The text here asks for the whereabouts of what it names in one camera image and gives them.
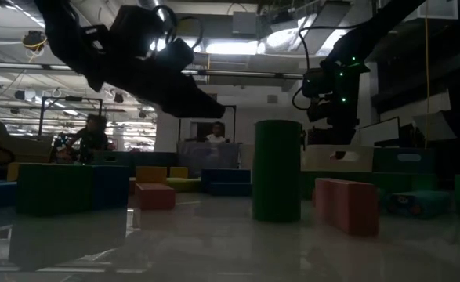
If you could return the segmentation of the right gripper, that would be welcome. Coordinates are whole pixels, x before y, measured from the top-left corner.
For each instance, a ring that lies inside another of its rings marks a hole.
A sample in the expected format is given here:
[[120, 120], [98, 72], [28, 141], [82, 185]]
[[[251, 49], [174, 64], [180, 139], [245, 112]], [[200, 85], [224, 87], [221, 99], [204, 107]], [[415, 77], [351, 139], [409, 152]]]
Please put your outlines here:
[[357, 104], [360, 75], [369, 72], [364, 64], [334, 65], [322, 69], [329, 90], [310, 100], [307, 117], [311, 122], [326, 118], [331, 126], [320, 129], [320, 144], [348, 145], [359, 124]]

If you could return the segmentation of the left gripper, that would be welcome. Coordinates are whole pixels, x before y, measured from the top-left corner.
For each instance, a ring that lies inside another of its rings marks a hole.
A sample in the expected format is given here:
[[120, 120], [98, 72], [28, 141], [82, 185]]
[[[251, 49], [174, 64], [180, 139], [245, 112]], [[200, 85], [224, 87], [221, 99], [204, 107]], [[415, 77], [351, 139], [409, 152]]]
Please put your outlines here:
[[100, 54], [96, 57], [96, 67], [105, 82], [156, 103], [173, 117], [221, 118], [224, 115], [225, 107], [202, 91], [192, 77], [159, 66], [155, 56], [140, 60]]

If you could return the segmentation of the green cylinder block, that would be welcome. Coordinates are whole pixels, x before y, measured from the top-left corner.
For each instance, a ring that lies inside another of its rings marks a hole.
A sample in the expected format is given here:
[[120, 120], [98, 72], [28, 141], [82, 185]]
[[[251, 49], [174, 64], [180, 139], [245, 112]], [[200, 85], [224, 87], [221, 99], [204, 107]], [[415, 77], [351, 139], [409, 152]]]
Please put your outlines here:
[[255, 124], [252, 216], [262, 222], [298, 222], [301, 218], [300, 134], [296, 121]]

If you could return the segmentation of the lime rectangular block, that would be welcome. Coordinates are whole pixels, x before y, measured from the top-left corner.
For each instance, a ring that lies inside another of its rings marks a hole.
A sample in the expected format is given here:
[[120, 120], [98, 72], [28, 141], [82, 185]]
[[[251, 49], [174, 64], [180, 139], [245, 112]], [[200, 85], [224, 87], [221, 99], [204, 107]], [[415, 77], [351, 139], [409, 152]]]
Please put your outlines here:
[[177, 193], [198, 193], [201, 191], [201, 179], [167, 178], [167, 185]]

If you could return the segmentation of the green cube block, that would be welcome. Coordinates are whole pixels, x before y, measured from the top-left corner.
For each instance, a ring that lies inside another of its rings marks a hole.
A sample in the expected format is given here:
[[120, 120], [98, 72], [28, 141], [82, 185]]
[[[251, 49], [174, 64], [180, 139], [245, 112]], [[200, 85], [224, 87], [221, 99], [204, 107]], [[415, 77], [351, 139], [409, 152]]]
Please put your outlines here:
[[22, 164], [16, 188], [16, 212], [29, 216], [87, 212], [92, 207], [93, 170], [89, 166]]

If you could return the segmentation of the person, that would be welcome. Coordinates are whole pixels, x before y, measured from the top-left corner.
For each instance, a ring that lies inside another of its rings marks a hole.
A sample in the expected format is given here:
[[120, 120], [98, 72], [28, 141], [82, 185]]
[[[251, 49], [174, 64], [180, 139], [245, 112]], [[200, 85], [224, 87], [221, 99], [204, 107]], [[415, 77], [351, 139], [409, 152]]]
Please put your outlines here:
[[224, 124], [220, 121], [216, 121], [212, 124], [212, 131], [208, 134], [205, 139], [210, 143], [226, 143], [227, 139], [224, 135]]
[[75, 142], [79, 141], [79, 158], [82, 164], [89, 164], [93, 161], [96, 151], [105, 151], [108, 148], [108, 138], [105, 133], [107, 119], [101, 115], [90, 114], [87, 117], [85, 127], [67, 143], [69, 150], [73, 149]]

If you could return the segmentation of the teal plastic bin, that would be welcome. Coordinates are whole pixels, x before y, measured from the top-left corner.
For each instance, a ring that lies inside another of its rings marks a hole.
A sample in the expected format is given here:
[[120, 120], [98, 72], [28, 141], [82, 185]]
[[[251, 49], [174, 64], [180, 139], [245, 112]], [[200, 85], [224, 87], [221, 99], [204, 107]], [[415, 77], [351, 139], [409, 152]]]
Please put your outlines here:
[[93, 162], [95, 165], [134, 166], [132, 154], [120, 151], [96, 152], [93, 157]]
[[375, 148], [373, 171], [388, 173], [433, 174], [435, 152], [420, 148]]

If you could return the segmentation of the blue plastic bin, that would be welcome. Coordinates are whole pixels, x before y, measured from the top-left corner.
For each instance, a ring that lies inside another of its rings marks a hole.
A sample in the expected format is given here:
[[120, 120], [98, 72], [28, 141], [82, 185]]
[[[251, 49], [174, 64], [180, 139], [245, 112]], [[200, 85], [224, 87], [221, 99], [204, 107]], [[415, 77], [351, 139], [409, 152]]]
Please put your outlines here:
[[139, 152], [132, 154], [132, 161], [135, 166], [177, 166], [178, 156], [170, 152]]

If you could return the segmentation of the ceiling light panel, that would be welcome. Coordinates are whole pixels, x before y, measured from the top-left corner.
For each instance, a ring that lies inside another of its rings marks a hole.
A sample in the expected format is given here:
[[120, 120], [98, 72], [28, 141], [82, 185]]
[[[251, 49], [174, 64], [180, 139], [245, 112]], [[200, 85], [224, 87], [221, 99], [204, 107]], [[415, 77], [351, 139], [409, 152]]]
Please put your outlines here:
[[257, 41], [210, 41], [205, 51], [209, 54], [219, 55], [255, 55], [257, 48]]

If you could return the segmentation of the green arch block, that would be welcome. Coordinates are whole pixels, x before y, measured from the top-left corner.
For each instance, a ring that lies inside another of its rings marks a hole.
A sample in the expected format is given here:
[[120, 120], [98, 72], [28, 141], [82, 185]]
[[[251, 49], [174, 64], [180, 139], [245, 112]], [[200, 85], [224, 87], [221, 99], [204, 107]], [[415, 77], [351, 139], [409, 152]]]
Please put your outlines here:
[[410, 180], [405, 174], [375, 173], [374, 184], [385, 194], [408, 191]]
[[407, 191], [437, 190], [438, 178], [435, 174], [412, 174], [408, 176]]

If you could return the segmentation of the white angled panel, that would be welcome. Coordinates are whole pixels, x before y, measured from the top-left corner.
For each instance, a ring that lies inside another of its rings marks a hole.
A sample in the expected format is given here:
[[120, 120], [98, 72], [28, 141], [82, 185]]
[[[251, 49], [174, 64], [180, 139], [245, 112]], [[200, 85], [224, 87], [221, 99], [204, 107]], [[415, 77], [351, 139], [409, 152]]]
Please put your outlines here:
[[447, 123], [442, 111], [414, 116], [412, 123], [428, 141], [456, 139], [456, 135]]

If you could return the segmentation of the teal rectangular block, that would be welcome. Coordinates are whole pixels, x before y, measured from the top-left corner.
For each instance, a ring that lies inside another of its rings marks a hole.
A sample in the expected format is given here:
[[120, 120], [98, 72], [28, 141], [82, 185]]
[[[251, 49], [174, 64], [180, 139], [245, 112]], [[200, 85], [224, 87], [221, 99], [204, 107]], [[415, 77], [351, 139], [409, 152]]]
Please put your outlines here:
[[415, 219], [430, 219], [449, 210], [451, 195], [438, 190], [416, 190], [393, 193], [387, 197], [386, 210], [390, 214]]

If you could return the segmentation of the tan bulky object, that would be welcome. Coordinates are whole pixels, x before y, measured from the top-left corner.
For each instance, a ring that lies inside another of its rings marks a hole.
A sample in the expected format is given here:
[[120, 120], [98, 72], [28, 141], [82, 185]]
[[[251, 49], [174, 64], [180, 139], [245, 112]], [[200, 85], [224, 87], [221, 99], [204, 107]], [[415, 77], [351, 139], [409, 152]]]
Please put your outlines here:
[[12, 152], [16, 162], [47, 163], [52, 141], [52, 136], [15, 136], [0, 122], [0, 147]]

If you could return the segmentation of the black gantry frame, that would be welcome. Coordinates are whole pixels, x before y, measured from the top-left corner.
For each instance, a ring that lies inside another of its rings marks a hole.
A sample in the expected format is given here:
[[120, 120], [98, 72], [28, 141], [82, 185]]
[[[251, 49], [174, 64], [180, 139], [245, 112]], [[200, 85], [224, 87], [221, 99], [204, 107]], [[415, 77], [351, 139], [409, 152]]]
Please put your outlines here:
[[[44, 117], [45, 117], [45, 112], [50, 109], [56, 102], [58, 102], [61, 99], [61, 97], [52, 97], [52, 96], [43, 96], [41, 98], [41, 104], [40, 104], [40, 116], [39, 116], [39, 123], [38, 123], [38, 135], [42, 135], [42, 129], [43, 129], [43, 122], [44, 122]], [[97, 102], [99, 104], [98, 107], [98, 115], [101, 116], [103, 113], [103, 100], [102, 99], [97, 99], [97, 98], [87, 98], [87, 97], [82, 97], [82, 96], [65, 96], [63, 100], [67, 102]]]
[[221, 118], [180, 118], [178, 121], [177, 140], [204, 142], [212, 134], [213, 125], [219, 123], [221, 135], [227, 143], [234, 143], [236, 137], [237, 106], [225, 106]]

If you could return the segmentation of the long ceiling light rail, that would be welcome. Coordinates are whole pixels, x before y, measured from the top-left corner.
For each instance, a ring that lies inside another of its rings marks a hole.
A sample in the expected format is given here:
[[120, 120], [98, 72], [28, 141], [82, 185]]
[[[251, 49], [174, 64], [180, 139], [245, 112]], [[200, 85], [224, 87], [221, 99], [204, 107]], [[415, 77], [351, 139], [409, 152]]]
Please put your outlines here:
[[[0, 62], [0, 69], [19, 69], [29, 71], [72, 71], [66, 65], [51, 65], [44, 63], [3, 63]], [[257, 72], [242, 70], [204, 70], [204, 69], [186, 69], [182, 70], [183, 74], [199, 76], [226, 76], [226, 77], [243, 77], [243, 78], [265, 78], [265, 79], [283, 79], [283, 80], [302, 80], [302, 74], [296, 73], [274, 73], [274, 72]]]

